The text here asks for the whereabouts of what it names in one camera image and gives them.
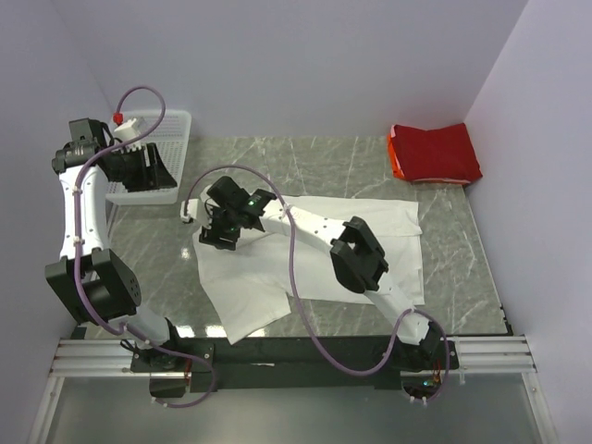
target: red object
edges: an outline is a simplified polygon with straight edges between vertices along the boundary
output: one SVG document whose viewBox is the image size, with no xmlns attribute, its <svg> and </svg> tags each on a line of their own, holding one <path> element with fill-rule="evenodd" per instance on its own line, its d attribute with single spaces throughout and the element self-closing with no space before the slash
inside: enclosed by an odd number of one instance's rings
<svg viewBox="0 0 592 444">
<path fill-rule="evenodd" d="M 113 121 L 116 125 L 121 125 L 123 123 L 123 114 L 121 113 L 113 113 Z"/>
<path fill-rule="evenodd" d="M 395 125 L 388 154 L 399 179 L 471 183 L 483 177 L 463 123 L 428 131 Z"/>
</svg>

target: table top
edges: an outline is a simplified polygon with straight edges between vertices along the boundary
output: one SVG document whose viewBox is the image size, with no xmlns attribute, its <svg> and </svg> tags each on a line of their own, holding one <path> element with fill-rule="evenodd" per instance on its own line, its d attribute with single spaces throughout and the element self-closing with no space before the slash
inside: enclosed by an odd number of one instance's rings
<svg viewBox="0 0 592 444">
<path fill-rule="evenodd" d="M 471 208 L 459 185 L 411 184 L 392 176 L 386 141 L 379 137 L 204 138 L 190 142 L 178 203 L 120 206 L 112 226 L 112 248 L 133 270 L 142 303 L 178 326 L 181 336 L 221 337 L 224 328 L 200 285 L 191 235 L 179 220 L 180 202 L 193 181 L 221 164 L 254 167 L 288 195 L 399 199 L 419 202 L 423 231 L 424 308 L 449 334 L 507 332 L 500 299 L 489 272 Z M 253 174 L 229 170 L 211 174 L 203 187 L 229 174 L 247 190 L 264 188 Z M 255 336 L 306 336 L 292 313 Z M 303 301 L 320 336 L 390 334 L 392 326 L 369 304 Z M 107 338 L 95 326 L 87 338 Z"/>
</svg>

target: gray marble surface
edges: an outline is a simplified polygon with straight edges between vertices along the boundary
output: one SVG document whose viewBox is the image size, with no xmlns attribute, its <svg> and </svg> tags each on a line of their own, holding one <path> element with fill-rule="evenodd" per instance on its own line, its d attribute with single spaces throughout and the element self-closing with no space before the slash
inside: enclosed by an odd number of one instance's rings
<svg viewBox="0 0 592 444">
<path fill-rule="evenodd" d="M 383 138 L 193 141 L 187 154 L 179 204 L 186 199 L 195 178 L 220 164 L 254 167 L 290 195 L 419 202 L 424 232 L 423 308 L 451 334 L 506 333 L 500 300 L 463 188 L 412 185 L 393 178 Z M 263 188 L 260 179 L 246 171 L 220 171 L 207 177 L 194 196 L 224 174 L 230 174 L 247 190 Z M 191 242 L 196 228 L 180 222 L 179 204 L 119 207 L 112 228 L 112 248 L 136 274 L 143 303 L 180 326 L 181 334 L 224 336 L 216 311 L 199 282 Z M 322 301 L 304 301 L 304 305 L 321 336 L 391 332 L 391 326 L 373 305 Z M 295 309 L 292 312 L 255 335 L 306 336 Z M 107 336 L 94 326 L 87 332 L 87 338 Z"/>
</svg>

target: white plastic basket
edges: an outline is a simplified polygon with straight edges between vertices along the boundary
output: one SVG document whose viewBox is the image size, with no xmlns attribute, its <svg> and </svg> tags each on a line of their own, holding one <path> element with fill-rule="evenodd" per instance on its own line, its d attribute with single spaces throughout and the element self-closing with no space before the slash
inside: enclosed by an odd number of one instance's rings
<svg viewBox="0 0 592 444">
<path fill-rule="evenodd" d="M 125 120 L 131 117 L 143 117 L 141 130 L 146 130 L 154 124 L 160 110 L 124 111 Z M 174 204 L 179 196 L 179 185 L 187 155 L 189 131 L 191 128 L 191 114 L 187 111 L 168 109 L 165 118 L 152 134 L 143 142 L 154 142 L 158 153 L 170 175 L 177 181 L 177 187 L 166 190 L 127 192 L 120 183 L 110 183 L 106 198 L 117 205 L 162 205 Z"/>
</svg>

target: wall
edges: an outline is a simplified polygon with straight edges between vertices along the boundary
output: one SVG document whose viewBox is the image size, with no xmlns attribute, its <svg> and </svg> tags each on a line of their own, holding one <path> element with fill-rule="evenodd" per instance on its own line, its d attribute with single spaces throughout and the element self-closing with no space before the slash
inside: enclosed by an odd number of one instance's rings
<svg viewBox="0 0 592 444">
<path fill-rule="evenodd" d="M 51 159 L 68 121 L 108 107 L 51 3 L 0 2 L 0 441 L 26 440 L 60 336 L 73 327 L 45 283 L 63 236 Z"/>
<path fill-rule="evenodd" d="M 395 121 L 457 123 L 525 4 L 53 1 L 111 105 L 149 83 L 192 113 L 194 132 L 226 136 L 383 135 Z M 154 107 L 150 99 L 135 103 Z"/>
<path fill-rule="evenodd" d="M 586 0 L 531 0 L 466 119 L 477 225 L 562 443 L 592 434 L 590 17 Z"/>
</svg>

